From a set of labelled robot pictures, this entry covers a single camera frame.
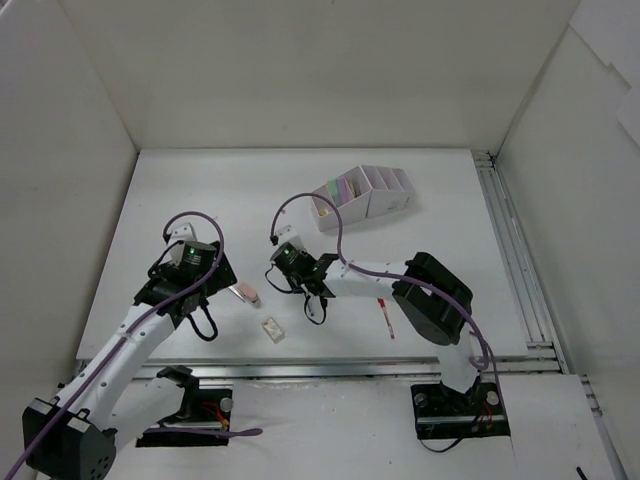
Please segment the small scissors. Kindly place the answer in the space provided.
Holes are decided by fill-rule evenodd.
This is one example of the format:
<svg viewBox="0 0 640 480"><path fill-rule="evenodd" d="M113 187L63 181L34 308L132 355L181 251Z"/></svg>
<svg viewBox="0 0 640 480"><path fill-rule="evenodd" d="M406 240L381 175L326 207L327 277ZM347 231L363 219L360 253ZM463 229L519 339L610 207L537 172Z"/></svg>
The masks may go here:
<svg viewBox="0 0 640 480"><path fill-rule="evenodd" d="M239 292L239 290L234 287L234 286L230 286L228 287L228 290L234 294L241 302L246 303L245 298L243 297L243 295Z"/></svg>

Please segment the pink eraser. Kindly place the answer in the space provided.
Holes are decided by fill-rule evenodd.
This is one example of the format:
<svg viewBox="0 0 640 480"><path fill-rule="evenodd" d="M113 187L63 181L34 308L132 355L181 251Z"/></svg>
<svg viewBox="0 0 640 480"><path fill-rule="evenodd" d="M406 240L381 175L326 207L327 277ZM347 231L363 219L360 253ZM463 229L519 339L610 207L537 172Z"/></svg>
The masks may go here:
<svg viewBox="0 0 640 480"><path fill-rule="evenodd" d="M261 302L258 292L249 284L242 282L237 285L237 290L241 297L252 305L259 305Z"/></svg>

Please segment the red pen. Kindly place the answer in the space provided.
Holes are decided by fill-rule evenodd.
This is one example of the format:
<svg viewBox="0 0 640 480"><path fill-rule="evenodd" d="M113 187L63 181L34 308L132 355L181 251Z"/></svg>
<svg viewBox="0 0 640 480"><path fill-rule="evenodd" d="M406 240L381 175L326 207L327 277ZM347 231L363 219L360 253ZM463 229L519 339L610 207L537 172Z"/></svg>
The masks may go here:
<svg viewBox="0 0 640 480"><path fill-rule="evenodd" d="M391 323L391 318L390 318L390 315L389 315L388 308L386 306L386 302L382 298L377 298L377 302L378 302L378 305L381 308L383 317L385 319L385 323L386 323L390 338L391 338L391 340L395 340L396 336L395 336L395 332L394 332L394 329L393 329L393 325Z"/></svg>

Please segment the purple highlighter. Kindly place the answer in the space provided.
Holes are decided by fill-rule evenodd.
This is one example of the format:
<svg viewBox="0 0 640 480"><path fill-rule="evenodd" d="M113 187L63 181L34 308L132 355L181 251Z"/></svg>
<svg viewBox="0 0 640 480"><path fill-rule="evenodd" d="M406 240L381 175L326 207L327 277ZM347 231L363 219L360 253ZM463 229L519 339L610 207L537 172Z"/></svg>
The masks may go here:
<svg viewBox="0 0 640 480"><path fill-rule="evenodd" d="M348 181L343 176L340 176L336 179L336 186L339 193L340 204L344 205L348 203L352 197Z"/></svg>

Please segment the green capped marker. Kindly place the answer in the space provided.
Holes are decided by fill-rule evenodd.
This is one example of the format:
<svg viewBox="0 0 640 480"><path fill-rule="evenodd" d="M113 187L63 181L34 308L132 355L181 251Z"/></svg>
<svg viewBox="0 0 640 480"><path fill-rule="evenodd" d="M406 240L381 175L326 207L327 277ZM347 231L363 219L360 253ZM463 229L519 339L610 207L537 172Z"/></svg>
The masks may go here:
<svg viewBox="0 0 640 480"><path fill-rule="evenodd" d="M327 181L327 191L336 207L341 205L341 197L339 188L337 185L337 181L335 179L330 179Z"/></svg>

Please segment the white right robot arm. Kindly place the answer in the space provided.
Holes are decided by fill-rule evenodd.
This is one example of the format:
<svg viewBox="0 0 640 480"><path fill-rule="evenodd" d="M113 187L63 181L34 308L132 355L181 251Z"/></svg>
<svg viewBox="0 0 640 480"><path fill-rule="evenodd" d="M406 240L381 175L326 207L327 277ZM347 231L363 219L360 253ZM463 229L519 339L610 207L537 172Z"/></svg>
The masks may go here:
<svg viewBox="0 0 640 480"><path fill-rule="evenodd" d="M337 254L314 258L285 242L270 263L285 278L290 294L301 294L306 301L316 298L322 309L341 297L397 304L416 333L436 346L445 405L464 412L477 402L480 368L472 362L469 321L473 294L435 257L419 252L404 263L346 263Z"/></svg>

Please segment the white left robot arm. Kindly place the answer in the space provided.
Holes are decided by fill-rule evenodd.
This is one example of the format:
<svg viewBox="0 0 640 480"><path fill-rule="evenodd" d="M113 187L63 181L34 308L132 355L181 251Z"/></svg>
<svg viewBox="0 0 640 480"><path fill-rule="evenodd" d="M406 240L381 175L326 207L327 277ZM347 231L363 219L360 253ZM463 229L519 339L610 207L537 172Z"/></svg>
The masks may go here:
<svg viewBox="0 0 640 480"><path fill-rule="evenodd" d="M22 463L53 479L102 479L117 453L169 417L191 418L200 382L191 369L156 373L141 394L126 389L149 356L209 298L237 278L220 241L178 240L175 261L155 265L111 339L51 400L34 399L22 414Z"/></svg>

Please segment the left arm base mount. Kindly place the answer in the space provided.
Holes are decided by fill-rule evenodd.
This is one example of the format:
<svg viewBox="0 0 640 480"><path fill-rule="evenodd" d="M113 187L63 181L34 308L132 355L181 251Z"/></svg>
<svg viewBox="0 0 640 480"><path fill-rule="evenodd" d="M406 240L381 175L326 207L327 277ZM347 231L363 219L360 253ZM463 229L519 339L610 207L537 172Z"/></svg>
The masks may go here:
<svg viewBox="0 0 640 480"><path fill-rule="evenodd" d="M156 377L176 383L183 391L180 409L161 419L136 440L136 448L163 447L223 447L229 439L199 433L199 430L229 431L233 391L225 386L202 386L192 370L184 366L170 366Z"/></svg>

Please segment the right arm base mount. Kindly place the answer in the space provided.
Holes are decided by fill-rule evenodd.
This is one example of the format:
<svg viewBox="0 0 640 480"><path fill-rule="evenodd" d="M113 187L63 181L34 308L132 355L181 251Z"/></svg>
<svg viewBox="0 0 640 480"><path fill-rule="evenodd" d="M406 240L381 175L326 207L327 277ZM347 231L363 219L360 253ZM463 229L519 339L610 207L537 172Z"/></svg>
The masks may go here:
<svg viewBox="0 0 640 480"><path fill-rule="evenodd" d="M497 375L478 376L464 393L439 382L414 384L410 395L416 438L431 453L443 455L466 440L511 435Z"/></svg>

